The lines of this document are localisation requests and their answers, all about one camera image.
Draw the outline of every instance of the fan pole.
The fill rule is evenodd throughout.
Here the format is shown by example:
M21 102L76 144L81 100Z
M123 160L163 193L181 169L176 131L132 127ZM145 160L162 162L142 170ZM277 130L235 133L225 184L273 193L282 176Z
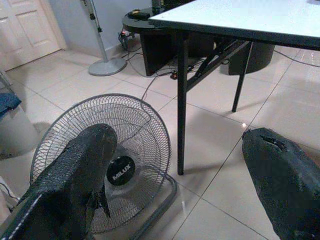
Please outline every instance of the fan pole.
M89 74L94 76L110 76L120 72L127 65L127 62L122 58L113 58L108 60L104 43L101 38L102 28L100 27L99 20L97 18L97 12L93 0L81 0L86 7L89 17L93 22L96 38L102 54L102 60L93 63L89 67Z

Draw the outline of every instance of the fan grill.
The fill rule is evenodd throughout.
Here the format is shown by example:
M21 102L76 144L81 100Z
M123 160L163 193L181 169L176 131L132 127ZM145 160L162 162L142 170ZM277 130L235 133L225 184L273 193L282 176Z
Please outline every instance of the fan grill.
M113 127L117 148L130 154L137 171L130 182L108 189L111 218L106 217L102 208L97 209L91 226L93 233L109 231L137 216L160 190L164 176L159 171L168 172L171 157L167 129L149 104L128 95L105 94L78 103L52 124L33 157L31 183L70 140L87 127L101 123Z

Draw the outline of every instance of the white door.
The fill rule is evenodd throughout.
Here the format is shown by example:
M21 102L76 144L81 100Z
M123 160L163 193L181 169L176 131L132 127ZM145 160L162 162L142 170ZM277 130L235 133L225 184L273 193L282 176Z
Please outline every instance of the white door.
M41 0L0 0L0 67L9 70L59 50Z

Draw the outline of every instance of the white wall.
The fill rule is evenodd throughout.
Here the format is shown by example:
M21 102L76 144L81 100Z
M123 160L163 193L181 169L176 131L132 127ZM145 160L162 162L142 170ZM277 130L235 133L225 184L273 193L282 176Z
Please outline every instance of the white wall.
M151 0L93 0L106 50L119 44L123 16L133 9L151 6ZM66 44L71 49L100 54L93 25L80 0L49 0Z

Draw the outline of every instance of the white bucket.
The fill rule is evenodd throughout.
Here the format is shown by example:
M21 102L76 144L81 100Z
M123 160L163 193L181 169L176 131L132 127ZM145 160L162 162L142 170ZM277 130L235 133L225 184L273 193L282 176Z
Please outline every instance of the white bucket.
M0 153L17 156L34 149L39 133L20 106L0 120Z

